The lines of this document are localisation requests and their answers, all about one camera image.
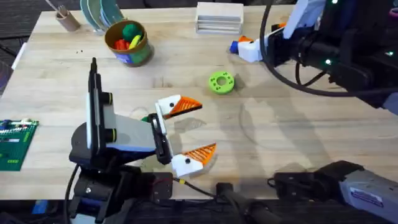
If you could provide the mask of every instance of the red toy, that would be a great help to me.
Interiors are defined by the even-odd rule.
[[[114,48],[116,50],[128,50],[129,46],[130,46],[130,43],[125,41],[125,40],[123,40],[123,39],[117,40],[114,43]]]

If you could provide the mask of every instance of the green circuit board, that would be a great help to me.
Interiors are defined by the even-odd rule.
[[[38,121],[0,121],[0,170],[20,171]]]

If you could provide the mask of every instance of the tin can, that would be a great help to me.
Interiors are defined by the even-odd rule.
[[[143,34],[141,41],[130,50],[116,49],[115,42],[123,38],[123,29],[128,24],[135,24]],[[137,21],[125,20],[113,24],[105,33],[106,45],[115,54],[116,58],[130,67],[140,67],[146,64],[153,56],[153,46],[148,41],[147,32]]]

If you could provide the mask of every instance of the table surface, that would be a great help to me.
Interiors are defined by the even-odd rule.
[[[286,21],[292,6],[275,6],[269,24]],[[244,8],[243,34],[256,39],[264,7]],[[0,119],[40,121],[20,172],[0,172],[0,199],[63,198],[74,164],[68,160],[70,138],[85,122],[85,96],[92,57],[98,61],[103,90],[113,92],[117,114],[140,119],[155,111],[154,103],[181,94],[203,103],[203,109],[166,122],[174,151],[217,143],[213,162],[187,177],[214,191],[231,182],[248,197],[275,198],[266,179],[277,170],[316,169],[347,160],[386,178],[398,180],[398,119],[356,98],[326,98],[284,86],[260,63],[246,63],[228,53],[237,35],[196,34],[195,8],[123,10],[141,22],[155,47],[154,58],[140,68],[118,62],[83,24],[67,33],[43,12],[0,100]],[[226,70],[236,88],[220,96],[208,89],[208,77]],[[279,70],[289,78],[294,63]],[[302,72],[309,80],[317,71]],[[315,88],[334,90],[327,79]],[[143,170],[167,171],[154,157],[138,162]],[[176,185],[174,198],[203,198]]]

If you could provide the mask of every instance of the white box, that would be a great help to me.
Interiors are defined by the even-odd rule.
[[[199,34],[241,34],[243,4],[198,2],[195,29]]]

